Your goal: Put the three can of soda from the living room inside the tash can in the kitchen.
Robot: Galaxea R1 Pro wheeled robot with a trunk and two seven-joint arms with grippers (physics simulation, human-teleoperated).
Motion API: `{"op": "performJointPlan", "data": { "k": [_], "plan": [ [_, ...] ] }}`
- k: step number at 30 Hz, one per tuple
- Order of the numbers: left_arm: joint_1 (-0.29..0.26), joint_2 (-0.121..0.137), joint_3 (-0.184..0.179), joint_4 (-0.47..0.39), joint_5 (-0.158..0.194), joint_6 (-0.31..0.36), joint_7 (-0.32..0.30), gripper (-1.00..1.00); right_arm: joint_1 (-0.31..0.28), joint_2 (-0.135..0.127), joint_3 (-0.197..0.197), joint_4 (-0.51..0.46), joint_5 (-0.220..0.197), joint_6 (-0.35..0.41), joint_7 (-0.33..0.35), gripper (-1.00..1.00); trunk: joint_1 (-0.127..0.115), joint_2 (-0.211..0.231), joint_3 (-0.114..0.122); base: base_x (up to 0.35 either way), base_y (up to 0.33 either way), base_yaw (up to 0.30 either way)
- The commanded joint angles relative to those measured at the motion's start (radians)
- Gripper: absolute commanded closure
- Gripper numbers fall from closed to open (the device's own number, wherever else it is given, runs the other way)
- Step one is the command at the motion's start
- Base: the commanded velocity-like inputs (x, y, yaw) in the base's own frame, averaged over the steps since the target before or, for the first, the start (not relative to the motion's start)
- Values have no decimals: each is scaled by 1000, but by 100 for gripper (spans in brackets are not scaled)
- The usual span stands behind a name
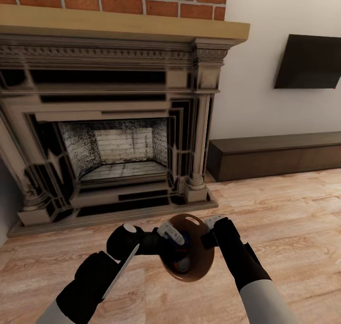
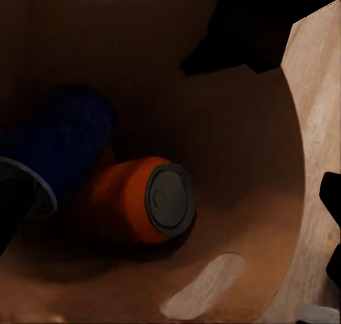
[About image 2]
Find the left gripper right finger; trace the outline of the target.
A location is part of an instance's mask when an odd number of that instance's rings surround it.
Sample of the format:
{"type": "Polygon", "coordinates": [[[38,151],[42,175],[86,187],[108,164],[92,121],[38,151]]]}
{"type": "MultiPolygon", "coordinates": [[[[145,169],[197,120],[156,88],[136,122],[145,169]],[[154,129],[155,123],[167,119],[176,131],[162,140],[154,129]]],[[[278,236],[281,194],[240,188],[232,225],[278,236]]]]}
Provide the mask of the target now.
{"type": "Polygon", "coordinates": [[[341,226],[341,173],[324,172],[318,193],[331,217],[341,226]]]}

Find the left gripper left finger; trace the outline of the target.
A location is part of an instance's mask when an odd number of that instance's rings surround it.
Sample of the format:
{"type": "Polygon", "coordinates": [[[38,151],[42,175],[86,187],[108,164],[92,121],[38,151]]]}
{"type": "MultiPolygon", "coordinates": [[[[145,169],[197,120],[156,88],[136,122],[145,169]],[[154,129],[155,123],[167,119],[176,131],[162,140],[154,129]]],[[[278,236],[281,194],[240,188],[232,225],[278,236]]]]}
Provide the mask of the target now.
{"type": "Polygon", "coordinates": [[[29,172],[0,180],[0,256],[36,199],[29,172]]]}

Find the trash can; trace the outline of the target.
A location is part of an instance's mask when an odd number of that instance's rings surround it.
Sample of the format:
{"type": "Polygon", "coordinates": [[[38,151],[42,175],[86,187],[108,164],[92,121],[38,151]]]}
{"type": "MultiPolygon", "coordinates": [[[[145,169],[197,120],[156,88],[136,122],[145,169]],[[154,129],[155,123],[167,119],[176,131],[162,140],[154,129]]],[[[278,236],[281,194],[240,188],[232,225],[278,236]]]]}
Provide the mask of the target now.
{"type": "Polygon", "coordinates": [[[282,65],[199,75],[178,65],[219,0],[0,0],[0,136],[68,85],[109,100],[121,161],[161,157],[195,189],[193,223],[165,244],[81,238],[59,211],[25,219],[0,256],[0,324],[256,324],[298,245],[305,149],[282,65]],[[245,272],[198,318],[160,305],[214,259],[245,272]]]}

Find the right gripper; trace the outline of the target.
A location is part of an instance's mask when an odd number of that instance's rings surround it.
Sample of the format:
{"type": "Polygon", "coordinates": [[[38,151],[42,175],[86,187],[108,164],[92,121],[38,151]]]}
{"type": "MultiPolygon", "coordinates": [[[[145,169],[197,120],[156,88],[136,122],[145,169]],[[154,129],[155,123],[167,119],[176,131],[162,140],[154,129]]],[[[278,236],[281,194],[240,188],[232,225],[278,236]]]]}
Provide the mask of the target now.
{"type": "Polygon", "coordinates": [[[247,64],[257,74],[278,68],[293,25],[334,0],[219,0],[208,32],[178,65],[199,75],[247,64]]]}

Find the can of soda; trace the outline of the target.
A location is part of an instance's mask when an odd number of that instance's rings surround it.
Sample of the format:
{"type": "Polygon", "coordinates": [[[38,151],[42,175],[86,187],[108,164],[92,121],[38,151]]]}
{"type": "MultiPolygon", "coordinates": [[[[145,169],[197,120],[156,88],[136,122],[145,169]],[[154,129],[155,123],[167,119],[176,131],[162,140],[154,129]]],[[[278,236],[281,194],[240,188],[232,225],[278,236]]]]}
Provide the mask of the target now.
{"type": "Polygon", "coordinates": [[[109,100],[68,85],[0,136],[0,180],[29,172],[36,199],[25,216],[46,220],[65,206],[116,136],[109,100]]]}
{"type": "Polygon", "coordinates": [[[63,224],[78,237],[159,245],[193,223],[193,181],[178,164],[161,157],[120,157],[118,165],[95,165],[60,206],[63,224]]]}
{"type": "Polygon", "coordinates": [[[104,150],[102,156],[97,160],[97,165],[95,165],[94,168],[102,168],[102,166],[107,166],[111,163],[116,163],[118,165],[119,158],[119,152],[117,151],[117,148],[112,141],[104,150]]]}

